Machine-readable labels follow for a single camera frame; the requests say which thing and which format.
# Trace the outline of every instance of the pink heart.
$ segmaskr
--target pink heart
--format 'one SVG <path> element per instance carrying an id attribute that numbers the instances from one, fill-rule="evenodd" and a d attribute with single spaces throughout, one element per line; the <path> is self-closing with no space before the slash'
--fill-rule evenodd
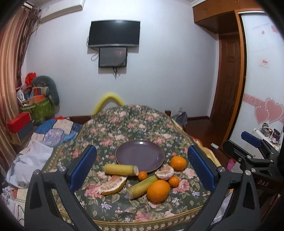
<path id="1" fill-rule="evenodd" d="M 281 103 L 275 103 L 272 98 L 267 98 L 265 108 L 269 111 L 269 123 L 279 120 L 284 114 L 284 107 Z"/>
<path id="2" fill-rule="evenodd" d="M 269 111 L 267 109 L 262 109 L 261 106 L 256 106 L 254 108 L 254 115 L 255 115 L 257 124 L 261 124 L 268 120 Z"/>

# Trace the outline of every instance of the air conditioner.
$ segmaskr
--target air conditioner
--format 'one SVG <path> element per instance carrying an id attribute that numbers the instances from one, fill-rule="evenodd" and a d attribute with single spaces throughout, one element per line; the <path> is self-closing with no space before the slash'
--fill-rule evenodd
<path id="1" fill-rule="evenodd" d="M 40 22 L 44 23 L 51 19 L 81 11 L 84 8 L 85 0 L 63 0 L 56 2 L 42 9 Z"/>

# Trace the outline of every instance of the metal bolt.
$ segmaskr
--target metal bolt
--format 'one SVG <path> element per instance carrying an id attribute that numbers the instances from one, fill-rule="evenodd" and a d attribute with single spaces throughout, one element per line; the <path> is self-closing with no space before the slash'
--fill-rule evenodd
<path id="1" fill-rule="evenodd" d="M 250 170 L 245 170 L 245 174 L 250 176 L 251 175 L 251 171 Z"/>
<path id="2" fill-rule="evenodd" d="M 38 175 L 38 174 L 39 174 L 39 172 L 40 172 L 40 170 L 39 170 L 39 169 L 34 170 L 34 175 Z"/>
<path id="3" fill-rule="evenodd" d="M 220 166 L 220 167 L 218 167 L 218 171 L 219 171 L 219 172 L 225 172 L 226 169 L 225 169 L 223 166 Z"/>
<path id="4" fill-rule="evenodd" d="M 59 171 L 60 171 L 60 172 L 64 172 L 65 170 L 66 170 L 66 167 L 65 167 L 65 166 L 59 167 Z"/>

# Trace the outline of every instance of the television screen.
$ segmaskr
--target television screen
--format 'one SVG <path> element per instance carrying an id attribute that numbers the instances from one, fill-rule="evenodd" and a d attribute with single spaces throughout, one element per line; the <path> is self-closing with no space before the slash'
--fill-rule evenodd
<path id="1" fill-rule="evenodd" d="M 90 27 L 88 47 L 139 45 L 140 21 L 93 21 Z"/>
<path id="2" fill-rule="evenodd" d="M 99 67 L 125 67 L 126 47 L 102 47 L 99 53 Z"/>

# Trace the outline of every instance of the purple plate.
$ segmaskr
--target purple plate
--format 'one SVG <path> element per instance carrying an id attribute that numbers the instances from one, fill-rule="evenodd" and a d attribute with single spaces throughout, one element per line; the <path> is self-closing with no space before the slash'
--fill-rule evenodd
<path id="1" fill-rule="evenodd" d="M 131 140 L 120 145 L 115 152 L 119 164 L 136 165 L 139 171 L 152 172 L 164 162 L 161 147 L 146 140 Z"/>

